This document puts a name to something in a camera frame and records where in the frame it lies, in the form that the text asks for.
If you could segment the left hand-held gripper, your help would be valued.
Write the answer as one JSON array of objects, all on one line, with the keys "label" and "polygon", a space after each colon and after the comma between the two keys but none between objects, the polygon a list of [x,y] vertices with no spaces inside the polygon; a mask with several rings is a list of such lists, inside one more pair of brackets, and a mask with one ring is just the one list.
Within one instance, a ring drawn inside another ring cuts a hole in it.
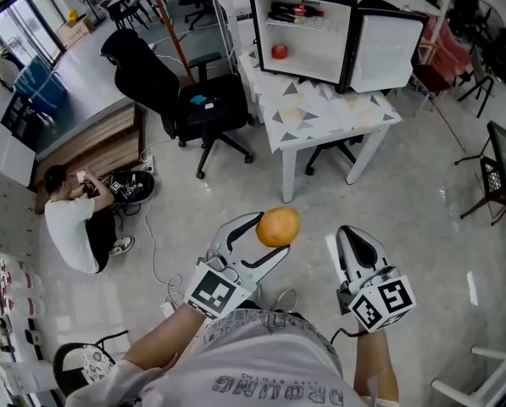
[{"label": "left hand-held gripper", "polygon": [[240,215],[218,229],[211,247],[197,260],[184,304],[204,317],[223,317],[258,295],[258,283],[289,254],[290,246],[274,248],[254,262],[231,260],[225,255],[231,255],[232,244],[255,227],[263,215],[264,212]]}]

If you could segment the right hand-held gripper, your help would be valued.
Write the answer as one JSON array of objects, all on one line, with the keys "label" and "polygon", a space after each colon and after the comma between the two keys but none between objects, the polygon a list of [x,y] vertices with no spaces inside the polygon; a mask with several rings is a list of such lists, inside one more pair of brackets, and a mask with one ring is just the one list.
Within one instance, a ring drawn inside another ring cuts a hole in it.
[{"label": "right hand-held gripper", "polygon": [[336,250],[340,310],[355,317],[362,327],[360,334],[381,331],[416,307],[408,277],[389,265],[383,245],[368,232],[340,226]]}]

